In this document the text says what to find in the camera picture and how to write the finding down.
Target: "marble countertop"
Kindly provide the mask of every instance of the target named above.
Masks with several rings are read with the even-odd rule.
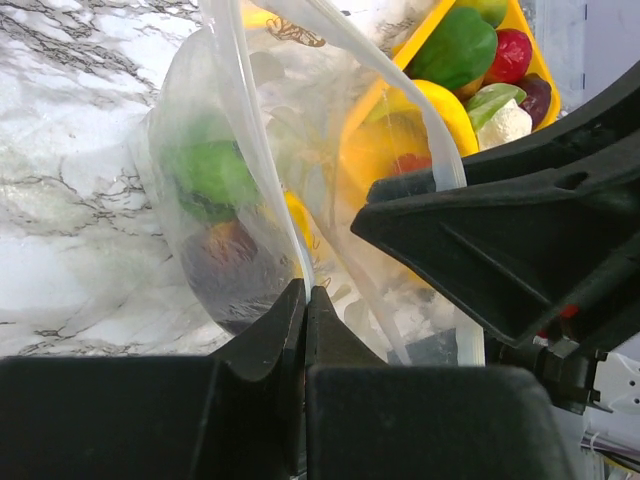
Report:
[[[334,1],[382,45],[431,2]],[[206,353],[228,340],[125,146],[199,20],[195,0],[0,2],[0,356]]]

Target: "yellow basket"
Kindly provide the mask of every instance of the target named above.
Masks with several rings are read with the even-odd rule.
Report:
[[[455,0],[441,0],[427,16],[424,22],[416,29],[409,40],[396,49],[394,52],[393,63],[395,63],[401,70],[404,70],[454,4]],[[529,29],[527,20],[522,13],[518,0],[509,0],[507,15],[502,24],[498,27],[498,29],[504,28],[515,28],[529,36],[531,44],[533,45],[533,58],[527,74],[536,73],[551,85],[551,105],[549,112],[537,129],[544,128],[556,120],[560,113],[562,101],[553,78],[551,77],[551,73],[544,62],[542,53],[540,52],[533,34]],[[354,132],[356,132],[356,130],[362,125],[387,88],[388,86],[384,80],[377,80],[367,93],[356,103],[354,109],[349,113],[345,123],[345,128],[342,134],[343,147],[340,153],[338,168],[338,192],[340,192],[343,199],[353,208],[360,208],[364,205],[371,185],[376,180],[388,175],[389,165],[384,165],[384,162],[370,160],[369,157],[373,155],[380,158],[379,154],[376,152],[380,152],[381,148],[380,142],[376,142],[375,145],[370,141],[368,142],[367,135],[360,135],[360,133],[358,133],[359,136],[362,136],[361,149],[347,149],[345,144],[347,143],[347,140],[351,139]],[[400,136],[399,138],[403,138],[403,134],[406,133],[406,131],[399,131],[397,133]],[[412,148],[407,148],[409,145],[403,145],[402,140],[393,142],[393,148],[390,148],[394,151],[385,152],[385,155],[389,159],[388,163],[392,164],[398,156],[408,152],[416,153],[418,155],[423,154],[427,147],[426,145],[416,145],[417,142],[418,140],[415,139],[412,141]]]

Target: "white cauliflower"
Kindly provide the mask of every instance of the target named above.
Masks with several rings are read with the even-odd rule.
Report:
[[[513,142],[531,133],[533,120],[521,109],[515,100],[496,112],[484,126],[476,132],[480,151]]]

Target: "plastic bag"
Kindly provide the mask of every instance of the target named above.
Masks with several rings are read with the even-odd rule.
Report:
[[[378,162],[428,150],[439,187],[465,185],[438,114],[326,2],[256,2],[275,17],[246,30],[236,0],[200,3],[207,26],[176,55],[148,119],[151,161],[139,162],[196,296],[239,333],[290,279],[304,275],[310,286],[315,276],[381,357],[442,362],[455,341],[420,341],[461,325],[453,306],[349,231],[363,203],[350,188],[354,164],[368,156]],[[381,75],[422,114],[363,123],[358,105]],[[311,226],[292,221],[281,187],[304,205]],[[473,335],[463,336],[470,351]]]

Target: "purple fruit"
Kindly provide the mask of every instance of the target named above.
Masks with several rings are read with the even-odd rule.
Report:
[[[551,85],[549,82],[532,73],[524,77],[517,84],[527,92],[527,98],[520,104],[533,119],[533,129],[538,128],[551,106]]]

